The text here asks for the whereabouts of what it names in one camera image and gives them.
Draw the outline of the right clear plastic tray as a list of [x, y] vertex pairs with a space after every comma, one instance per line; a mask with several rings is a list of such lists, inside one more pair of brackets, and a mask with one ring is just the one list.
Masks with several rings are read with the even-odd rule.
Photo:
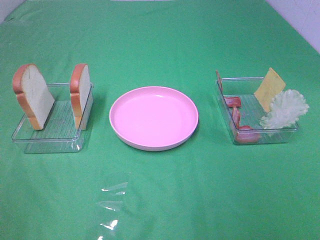
[[241, 107], [237, 107], [240, 111], [240, 125], [248, 125], [253, 128], [254, 132], [260, 134], [258, 142], [245, 144], [235, 142], [235, 138], [230, 127], [233, 108], [228, 107], [224, 102], [216, 80], [215, 90], [218, 106], [230, 138], [235, 145], [287, 143], [299, 129], [299, 125], [296, 123], [290, 127], [279, 129], [262, 128], [260, 125], [260, 119], [267, 113], [254, 96], [254, 92], [258, 89], [263, 79], [264, 78], [262, 76], [222, 78], [223, 95], [225, 97], [240, 97], [241, 99]]

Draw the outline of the green tablecloth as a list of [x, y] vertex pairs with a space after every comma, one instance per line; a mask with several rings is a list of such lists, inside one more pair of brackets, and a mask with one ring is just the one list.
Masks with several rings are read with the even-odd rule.
[[[90, 136], [76, 153], [24, 154], [15, 71], [48, 83], [90, 69]], [[288, 143], [235, 145], [216, 99], [222, 77], [275, 69], [309, 110]], [[148, 152], [109, 123], [122, 94], [167, 86], [196, 104], [183, 145]], [[115, 240], [317, 240], [320, 237], [320, 56], [263, 0], [27, 1], [0, 26], [0, 237], [96, 240], [103, 179], [129, 174]]]

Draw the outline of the clear tape patch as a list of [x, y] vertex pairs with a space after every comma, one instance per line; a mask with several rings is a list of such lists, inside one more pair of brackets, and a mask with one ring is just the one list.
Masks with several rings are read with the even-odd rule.
[[96, 240], [114, 240], [128, 191], [130, 175], [118, 171], [108, 174], [99, 186], [95, 200]]

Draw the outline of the pink round plate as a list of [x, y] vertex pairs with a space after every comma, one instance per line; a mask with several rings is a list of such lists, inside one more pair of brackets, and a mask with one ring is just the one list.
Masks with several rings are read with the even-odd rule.
[[199, 113], [184, 93], [164, 86], [145, 86], [120, 96], [109, 122], [127, 145], [144, 151], [165, 151], [186, 142], [197, 128]]

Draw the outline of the bacon strip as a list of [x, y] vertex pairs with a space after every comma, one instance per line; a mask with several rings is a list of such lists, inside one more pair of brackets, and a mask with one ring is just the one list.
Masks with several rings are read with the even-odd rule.
[[237, 107], [232, 108], [230, 128], [234, 136], [234, 140], [238, 144], [253, 144], [260, 139], [260, 134], [254, 132], [249, 125], [240, 125], [241, 113]]
[[217, 77], [217, 84], [219, 88], [219, 92], [221, 93], [221, 96], [223, 98], [223, 101], [229, 108], [240, 108], [242, 106], [242, 102], [240, 97], [238, 96], [232, 96], [232, 97], [227, 97], [223, 95], [223, 84], [222, 84], [222, 78], [220, 76], [220, 73], [218, 70], [215, 71], [216, 77]]

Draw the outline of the bread slice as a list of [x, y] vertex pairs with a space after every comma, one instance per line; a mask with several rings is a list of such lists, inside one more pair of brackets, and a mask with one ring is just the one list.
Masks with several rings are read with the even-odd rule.
[[69, 91], [75, 128], [85, 130], [93, 104], [89, 66], [79, 63], [71, 75]]
[[12, 78], [16, 99], [34, 130], [42, 130], [55, 102], [38, 67], [20, 66]]

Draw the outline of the clear plastic tray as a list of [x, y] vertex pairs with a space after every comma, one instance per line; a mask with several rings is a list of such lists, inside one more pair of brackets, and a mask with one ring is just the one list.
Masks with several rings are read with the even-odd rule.
[[11, 139], [25, 154], [72, 153], [83, 148], [91, 134], [87, 126], [93, 105], [93, 84], [80, 119], [80, 125], [75, 127], [74, 114], [70, 99], [68, 83], [52, 83], [48, 88], [55, 102], [44, 128], [34, 130], [24, 114], [14, 130]]
[[218, 106], [230, 138], [235, 145], [287, 143], [299, 129], [299, 125], [296, 123], [290, 127], [279, 129], [262, 128], [260, 125], [260, 119], [267, 113], [254, 96], [254, 92], [258, 89], [263, 79], [264, 78], [262, 76], [222, 78], [223, 95], [225, 97], [240, 97], [241, 99], [241, 107], [237, 107], [240, 111], [240, 125], [248, 125], [253, 128], [254, 132], [260, 134], [258, 142], [245, 144], [235, 142], [235, 138], [230, 127], [233, 108], [228, 107], [224, 102], [216, 80], [215, 90]]

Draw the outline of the left clear plastic tray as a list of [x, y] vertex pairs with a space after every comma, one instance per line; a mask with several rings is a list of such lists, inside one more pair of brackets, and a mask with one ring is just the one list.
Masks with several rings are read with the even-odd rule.
[[93, 84], [80, 119], [80, 125], [75, 127], [74, 114], [70, 99], [68, 83], [52, 83], [48, 88], [55, 102], [44, 128], [34, 130], [24, 114], [14, 130], [11, 139], [25, 154], [72, 153], [83, 148], [91, 134], [87, 126], [93, 105]]

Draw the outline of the yellow cheese slice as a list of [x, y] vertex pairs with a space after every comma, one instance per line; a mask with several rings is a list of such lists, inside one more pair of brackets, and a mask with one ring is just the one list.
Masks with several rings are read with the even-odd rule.
[[263, 78], [262, 83], [254, 92], [255, 98], [258, 100], [266, 113], [270, 111], [270, 105], [273, 98], [285, 88], [286, 83], [278, 75], [278, 73], [270, 67], [267, 74]]

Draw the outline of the green lettuce leaf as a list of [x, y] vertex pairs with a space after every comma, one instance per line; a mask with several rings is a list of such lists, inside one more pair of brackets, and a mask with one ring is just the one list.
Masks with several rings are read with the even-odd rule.
[[277, 94], [270, 103], [270, 111], [259, 124], [263, 129], [282, 129], [294, 125], [300, 116], [305, 115], [309, 105], [305, 97], [295, 89]]

